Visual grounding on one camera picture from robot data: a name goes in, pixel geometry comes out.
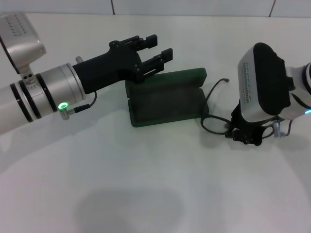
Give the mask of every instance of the black cable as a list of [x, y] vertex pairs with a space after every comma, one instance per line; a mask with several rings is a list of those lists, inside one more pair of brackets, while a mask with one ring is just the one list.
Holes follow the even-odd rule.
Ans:
[[201, 112], [201, 126], [203, 129], [205, 129], [207, 132], [209, 133], [213, 133], [213, 134], [217, 134], [217, 135], [225, 135], [228, 131], [226, 132], [223, 132], [223, 133], [218, 133], [218, 132], [214, 132], [212, 130], [209, 130], [208, 128], [206, 128], [203, 124], [204, 120], [207, 119], [207, 118], [213, 118], [213, 119], [217, 119], [217, 120], [222, 120], [228, 124], [231, 124], [231, 121], [225, 119], [225, 118], [222, 118], [220, 116], [214, 116], [214, 115], [211, 115], [209, 114], [209, 108], [208, 108], [208, 104], [207, 104], [207, 101], [209, 99], [209, 97], [211, 96], [213, 90], [215, 89], [215, 87], [221, 82], [221, 81], [225, 81], [226, 83], [229, 82], [229, 79], [220, 79], [218, 80], [218, 82], [212, 87], [212, 89], [210, 90], [209, 94], [207, 95], [207, 97], [205, 98], [204, 100], [204, 105], [203, 105], [203, 108], [202, 108], [202, 112]]
[[93, 100], [93, 102], [92, 102], [91, 104], [85, 104], [85, 105], [82, 105], [82, 106], [79, 106], [79, 107], [75, 107], [75, 108], [73, 108], [74, 112], [75, 112], [75, 113], [79, 113], [79, 112], [81, 112], [81, 111], [84, 111], [84, 110], [86, 110], [86, 109], [92, 107], [92, 106], [94, 105], [96, 99], [97, 99], [97, 93], [96, 93], [96, 91], [94, 91], [94, 94], [95, 94], [94, 100]]
[[[290, 121], [290, 124], [288, 125], [288, 131], [287, 131], [287, 134], [285, 134], [284, 136], [282, 137], [287, 137], [288, 135], [290, 135], [291, 133], [291, 128], [292, 128], [292, 122], [293, 120]], [[272, 135], [274, 135], [274, 131], [272, 130], [272, 132], [270, 134], [268, 134], [267, 136], [265, 137], [262, 137], [262, 139], [265, 139], [265, 138], [268, 138], [268, 137], [271, 137]]]

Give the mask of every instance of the white tabletop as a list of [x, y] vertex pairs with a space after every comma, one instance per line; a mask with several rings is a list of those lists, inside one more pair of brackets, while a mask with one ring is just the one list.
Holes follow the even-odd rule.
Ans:
[[[311, 19], [28, 14], [47, 49], [35, 73], [158, 35], [165, 71], [204, 67], [213, 113], [239, 101], [237, 64], [265, 42], [287, 66], [311, 61]], [[0, 51], [1, 86], [19, 80]], [[309, 233], [311, 116], [260, 147], [212, 135], [197, 120], [133, 128], [124, 82], [63, 121], [53, 114], [0, 136], [0, 233]], [[288, 123], [283, 124], [284, 131]]]

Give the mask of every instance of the black band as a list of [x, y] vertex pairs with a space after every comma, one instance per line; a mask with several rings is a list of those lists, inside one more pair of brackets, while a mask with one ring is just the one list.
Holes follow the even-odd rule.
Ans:
[[311, 110], [311, 107], [308, 106], [308, 105], [306, 105], [297, 95], [295, 95], [295, 94], [292, 93], [292, 96], [293, 96], [293, 98], [295, 99], [295, 101], [297, 101], [297, 103], [300, 104], [301, 107], [304, 107], [304, 108], [306, 108], [306, 109], [310, 109], [310, 110]]
[[47, 85], [45, 84], [41, 74], [36, 74], [35, 76], [37, 77], [38, 82], [41, 85], [41, 87], [42, 87], [42, 89], [43, 89], [43, 91], [44, 91], [44, 93], [45, 93], [45, 95], [46, 95], [46, 97], [50, 103], [50, 106], [51, 106], [53, 112], [57, 112], [56, 104], [55, 104], [53, 97], [52, 97]]
[[25, 115], [26, 119], [28, 120], [28, 122], [33, 122], [33, 119], [31, 118], [31, 116], [30, 116], [30, 114], [29, 114], [29, 112], [28, 112], [28, 110], [27, 110], [27, 108], [26, 108], [26, 106], [25, 106], [23, 100], [20, 98], [20, 95], [19, 95], [19, 93], [18, 93], [18, 90], [17, 90], [15, 84], [12, 83], [12, 84], [10, 85], [10, 87], [11, 87], [12, 92], [13, 92], [13, 94], [14, 94], [14, 96], [15, 96], [15, 99], [16, 99], [16, 101], [18, 102], [18, 104], [19, 104], [19, 106], [20, 106], [20, 108], [21, 108], [23, 114]]
[[24, 92], [25, 96], [26, 96], [26, 99], [28, 100], [28, 103], [31, 107], [31, 109], [33, 110], [34, 114], [35, 114], [35, 117], [37, 119], [40, 119], [41, 118], [41, 114], [39, 113], [39, 110], [37, 108], [37, 106], [35, 105], [35, 102], [33, 100], [33, 98], [31, 97], [31, 95], [29, 94], [29, 91], [24, 83], [23, 80], [20, 80], [19, 82], [19, 85], [20, 85], [20, 88], [21, 90]]
[[13, 60], [12, 60], [12, 58], [11, 58], [9, 52], [8, 52], [8, 50], [6, 49], [6, 47], [5, 47], [5, 45], [4, 45], [4, 42], [3, 42], [2, 38], [1, 38], [1, 36], [0, 36], [0, 43], [1, 43], [2, 47], [3, 47], [3, 50], [4, 50], [5, 54], [8, 56], [8, 58], [9, 58], [11, 64], [12, 64], [13, 68], [15, 69], [16, 73], [19, 74], [19, 71], [18, 71], [16, 65], [14, 64], [14, 62], [13, 62]]
[[302, 83], [304, 84], [306, 90], [309, 92], [309, 94], [311, 95], [311, 87], [308, 83], [308, 80], [307, 80], [307, 67], [308, 67], [309, 64], [307, 64], [303, 70], [302, 70]]

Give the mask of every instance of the white table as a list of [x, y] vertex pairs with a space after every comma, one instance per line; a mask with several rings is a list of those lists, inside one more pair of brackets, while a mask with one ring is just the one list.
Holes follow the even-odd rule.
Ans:
[[[311, 61], [311, 19], [29, 14], [47, 54], [35, 73], [105, 53], [112, 40], [157, 34], [143, 60], [172, 47], [165, 70], [205, 67], [216, 115], [239, 101], [237, 64], [257, 42], [287, 66]], [[1, 86], [19, 80], [0, 52]], [[0, 233], [309, 233], [311, 116], [288, 138], [245, 146], [197, 120], [133, 128], [124, 83], [93, 108], [0, 137]]]

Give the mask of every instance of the glowing green ring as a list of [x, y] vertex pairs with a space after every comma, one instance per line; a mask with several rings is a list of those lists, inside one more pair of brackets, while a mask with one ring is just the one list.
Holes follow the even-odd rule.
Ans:
[[66, 102], [62, 102], [62, 103], [60, 103], [59, 105], [58, 105], [58, 108], [59, 109], [64, 109], [64, 108], [67, 108], [68, 107], [68, 103], [66, 103]]

